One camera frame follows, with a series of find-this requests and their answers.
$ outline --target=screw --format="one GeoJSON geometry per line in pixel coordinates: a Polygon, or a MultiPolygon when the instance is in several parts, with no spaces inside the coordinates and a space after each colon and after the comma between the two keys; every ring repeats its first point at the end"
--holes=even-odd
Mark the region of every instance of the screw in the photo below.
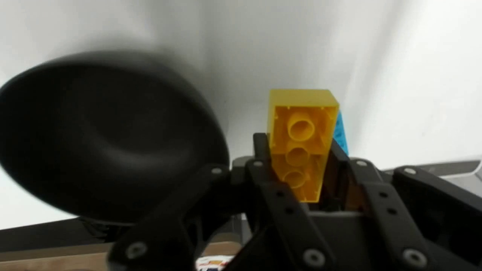
{"type": "Polygon", "coordinates": [[[407,172],[409,175],[416,175],[418,172],[415,169],[404,169],[404,172],[407,172]]]}
{"type": "Polygon", "coordinates": [[[126,256],[127,259],[133,261],[145,256],[147,252],[148,252],[147,243],[133,243],[130,247],[127,247],[126,256]]]}
{"type": "Polygon", "coordinates": [[[323,268],[327,262],[326,256],[315,249],[305,250],[303,261],[311,268],[323,268]]]}
{"type": "Polygon", "coordinates": [[[427,256],[422,252],[413,249],[404,250],[404,261],[406,264],[418,270],[424,270],[428,264],[427,256]]]}
{"type": "Polygon", "coordinates": [[[255,161],[254,166],[255,167],[263,167],[263,161],[255,161]]]}
{"type": "Polygon", "coordinates": [[[222,169],[219,169],[219,167],[214,167],[214,169],[211,170],[211,173],[213,173],[213,175],[222,175],[222,173],[223,173],[223,170],[222,170],[222,169]]]}
{"type": "Polygon", "coordinates": [[[364,161],[364,160],[359,160],[358,164],[359,164],[361,167],[367,167],[367,166],[368,166],[367,161],[364,161]]]}

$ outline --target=white wall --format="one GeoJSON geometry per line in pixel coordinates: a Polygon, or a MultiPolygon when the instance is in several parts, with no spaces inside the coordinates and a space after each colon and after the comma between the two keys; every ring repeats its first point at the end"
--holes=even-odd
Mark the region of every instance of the white wall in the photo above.
{"type": "MultiPolygon", "coordinates": [[[[0,83],[73,51],[153,50],[213,104],[232,157],[267,130],[269,89],[330,88],[353,155],[463,160],[482,155],[481,12],[478,0],[0,0],[0,83]]],[[[0,199],[0,228],[65,217],[7,176],[0,199]]]]}

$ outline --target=blue object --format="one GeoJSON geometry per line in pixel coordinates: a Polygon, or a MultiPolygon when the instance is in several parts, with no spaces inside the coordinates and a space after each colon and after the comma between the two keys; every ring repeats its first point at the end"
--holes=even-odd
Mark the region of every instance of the blue object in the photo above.
{"type": "Polygon", "coordinates": [[[336,127],[335,127],[335,142],[344,149],[344,152],[348,155],[348,142],[345,136],[345,125],[342,113],[338,115],[336,127]]]}

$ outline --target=yellow lego brick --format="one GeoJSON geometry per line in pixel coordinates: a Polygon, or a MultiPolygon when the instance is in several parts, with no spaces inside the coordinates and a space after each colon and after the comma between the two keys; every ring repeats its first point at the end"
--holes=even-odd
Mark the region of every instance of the yellow lego brick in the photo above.
{"type": "Polygon", "coordinates": [[[300,202],[318,202],[339,104],[330,91],[272,91],[270,151],[300,202]]]}

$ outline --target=lego stud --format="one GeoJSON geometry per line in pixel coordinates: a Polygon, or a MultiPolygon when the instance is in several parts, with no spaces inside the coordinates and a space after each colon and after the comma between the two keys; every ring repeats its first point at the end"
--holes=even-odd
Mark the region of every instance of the lego stud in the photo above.
{"type": "Polygon", "coordinates": [[[306,142],[315,134],[315,124],[306,113],[294,113],[288,119],[288,136],[296,142],[306,142]]]}
{"type": "Polygon", "coordinates": [[[288,172],[284,175],[284,181],[288,182],[291,188],[300,188],[305,184],[305,175],[299,170],[288,172]]]}
{"type": "Polygon", "coordinates": [[[309,160],[311,154],[302,146],[293,148],[287,154],[287,163],[294,167],[306,166],[309,160]]]}

